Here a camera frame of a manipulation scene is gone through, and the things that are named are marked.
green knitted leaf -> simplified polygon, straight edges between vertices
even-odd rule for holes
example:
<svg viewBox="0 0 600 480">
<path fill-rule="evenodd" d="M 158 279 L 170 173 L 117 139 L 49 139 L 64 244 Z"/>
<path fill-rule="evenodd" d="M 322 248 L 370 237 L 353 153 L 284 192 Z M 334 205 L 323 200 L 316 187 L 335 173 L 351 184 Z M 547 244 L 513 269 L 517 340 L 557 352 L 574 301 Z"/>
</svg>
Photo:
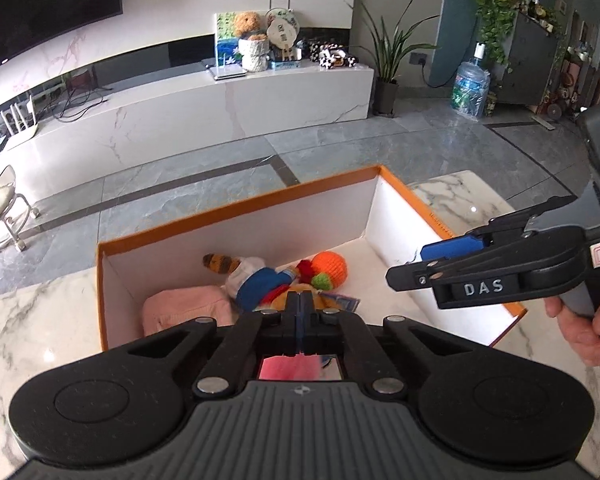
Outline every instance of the green knitted leaf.
<svg viewBox="0 0 600 480">
<path fill-rule="evenodd" d="M 331 290 L 333 288 L 331 279 L 326 272 L 320 272 L 319 274 L 316 274 L 311 280 L 311 284 L 318 290 Z"/>
</svg>

wall socket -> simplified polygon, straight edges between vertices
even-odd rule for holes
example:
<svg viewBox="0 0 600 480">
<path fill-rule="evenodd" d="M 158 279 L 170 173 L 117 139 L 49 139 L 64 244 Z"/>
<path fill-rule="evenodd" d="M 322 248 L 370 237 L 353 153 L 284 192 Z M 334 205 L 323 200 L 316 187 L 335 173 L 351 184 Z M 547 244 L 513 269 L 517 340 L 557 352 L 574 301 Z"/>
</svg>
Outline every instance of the wall socket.
<svg viewBox="0 0 600 480">
<path fill-rule="evenodd" d="M 427 54 L 424 52 L 412 52 L 411 57 L 409 58 L 409 64 L 425 66 L 427 64 Z"/>
</svg>

plant pot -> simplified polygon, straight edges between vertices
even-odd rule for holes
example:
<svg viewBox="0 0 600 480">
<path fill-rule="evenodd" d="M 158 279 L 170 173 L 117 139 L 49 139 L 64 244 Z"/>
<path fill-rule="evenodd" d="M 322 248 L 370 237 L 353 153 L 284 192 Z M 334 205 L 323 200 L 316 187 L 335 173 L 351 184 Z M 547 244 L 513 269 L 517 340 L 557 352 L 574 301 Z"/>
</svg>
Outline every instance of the plant pot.
<svg viewBox="0 0 600 480">
<path fill-rule="evenodd" d="M 238 40 L 238 52 L 243 56 L 264 56 L 269 52 L 269 40 Z"/>
<path fill-rule="evenodd" d="M 374 95 L 374 111 L 379 114 L 391 114 L 394 111 L 395 95 L 398 83 L 387 83 L 376 78 L 376 94 Z"/>
<path fill-rule="evenodd" d="M 242 68 L 249 72 L 264 72 L 267 69 L 267 56 L 243 56 Z"/>
</svg>

blue knitted fabric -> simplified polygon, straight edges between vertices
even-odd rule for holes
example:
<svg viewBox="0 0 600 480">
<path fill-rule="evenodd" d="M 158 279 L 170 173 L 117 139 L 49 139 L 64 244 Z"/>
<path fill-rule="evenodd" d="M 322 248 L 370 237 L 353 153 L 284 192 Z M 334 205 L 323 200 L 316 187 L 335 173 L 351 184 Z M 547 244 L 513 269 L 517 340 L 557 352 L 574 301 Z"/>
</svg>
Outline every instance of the blue knitted fabric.
<svg viewBox="0 0 600 480">
<path fill-rule="evenodd" d="M 256 270 L 247 281 L 242 284 L 235 297 L 241 309 L 251 312 L 274 288 L 280 285 L 291 285 L 293 278 L 287 272 L 276 272 L 270 267 Z"/>
</svg>

gray cabinet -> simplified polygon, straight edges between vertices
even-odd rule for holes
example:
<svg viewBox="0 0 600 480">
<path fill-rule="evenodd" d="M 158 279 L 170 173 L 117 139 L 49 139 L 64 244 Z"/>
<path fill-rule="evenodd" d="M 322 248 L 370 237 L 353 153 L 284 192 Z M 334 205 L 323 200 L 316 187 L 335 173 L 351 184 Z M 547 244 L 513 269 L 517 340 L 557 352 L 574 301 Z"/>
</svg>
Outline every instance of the gray cabinet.
<svg viewBox="0 0 600 480">
<path fill-rule="evenodd" d="M 504 44 L 512 72 L 507 73 L 503 67 L 493 70 L 495 78 L 502 81 L 498 102 L 539 105 L 557 48 L 555 34 L 547 33 L 539 23 L 519 12 L 513 33 Z"/>
</svg>

